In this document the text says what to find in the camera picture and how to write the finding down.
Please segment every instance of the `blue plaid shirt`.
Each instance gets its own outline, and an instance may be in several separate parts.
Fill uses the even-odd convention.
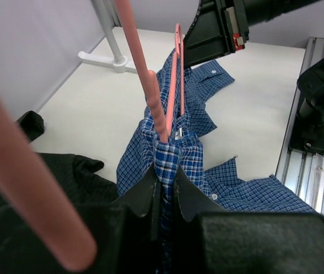
[[[167,109],[172,65],[171,53],[157,78],[161,90],[163,109]],[[144,176],[152,163],[162,183],[161,236],[163,266],[161,272],[169,272],[171,266],[170,229],[173,220],[173,181],[181,166],[187,177],[203,193],[223,208],[231,211],[314,212],[274,176],[244,182],[237,177],[235,159],[203,170],[202,143],[199,137],[216,128],[205,111],[205,103],[216,92],[234,82],[234,79],[216,62],[211,61],[195,69],[185,70],[185,114],[181,116],[179,74],[176,85],[174,122],[168,143],[161,143],[155,131],[150,110],[131,138],[117,167],[117,186],[123,195]],[[175,133],[182,129],[182,139]]]

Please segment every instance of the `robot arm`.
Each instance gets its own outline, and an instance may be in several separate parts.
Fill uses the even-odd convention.
[[[200,0],[185,38],[185,68],[245,48],[249,26],[320,0]]]

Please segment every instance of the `white wall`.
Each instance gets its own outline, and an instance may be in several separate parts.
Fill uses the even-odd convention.
[[[199,0],[131,0],[131,3],[138,28],[173,32],[174,25],[180,23],[186,33]],[[252,42],[272,45],[305,47],[309,36],[324,37],[324,0],[250,28]]]
[[[102,36],[89,0],[0,0],[0,98],[12,117],[43,105]]]

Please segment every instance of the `black garment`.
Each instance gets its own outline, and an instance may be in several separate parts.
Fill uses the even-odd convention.
[[[116,184],[94,174],[103,168],[102,161],[74,154],[39,155],[73,204],[111,203],[118,197]],[[0,195],[0,208],[6,204]]]
[[[31,142],[40,137],[45,131],[42,117],[32,110],[23,114],[17,120],[17,123]]]

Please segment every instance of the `pink rod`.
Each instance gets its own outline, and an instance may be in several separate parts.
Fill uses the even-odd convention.
[[[175,101],[175,87],[177,85],[177,52],[173,53],[172,67],[171,67],[171,82],[169,85],[168,93],[168,105],[166,115],[166,127],[168,135],[171,135],[172,123],[173,123],[173,110]]]
[[[184,77],[184,64],[185,60],[183,58],[183,35],[180,24],[175,25],[175,50],[177,55],[179,56],[180,64],[181,64],[181,116],[185,114],[185,77]]]
[[[159,134],[161,142],[167,143],[168,134],[166,117],[164,116],[161,102],[161,92],[158,82],[155,82],[157,80],[155,73],[153,74],[152,71],[148,71],[147,69],[131,3],[129,0],[115,0],[115,4],[118,15],[120,16],[123,31],[125,32],[127,44],[129,45],[143,91],[147,98],[147,105],[150,107],[150,113],[154,119],[155,130]]]
[[[1,104],[0,193],[64,268],[92,265],[97,245],[90,231]]]

